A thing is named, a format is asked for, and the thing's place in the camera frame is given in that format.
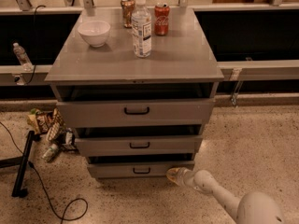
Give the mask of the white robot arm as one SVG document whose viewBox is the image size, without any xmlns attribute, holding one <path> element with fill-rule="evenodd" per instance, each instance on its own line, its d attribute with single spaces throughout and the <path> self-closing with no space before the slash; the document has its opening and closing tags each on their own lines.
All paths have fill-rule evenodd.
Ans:
<svg viewBox="0 0 299 224">
<path fill-rule="evenodd" d="M 263 192 L 249 192 L 239 199 L 206 170 L 175 167 L 166 176 L 178 186 L 212 195 L 236 224 L 286 224 L 279 205 Z"/>
</svg>

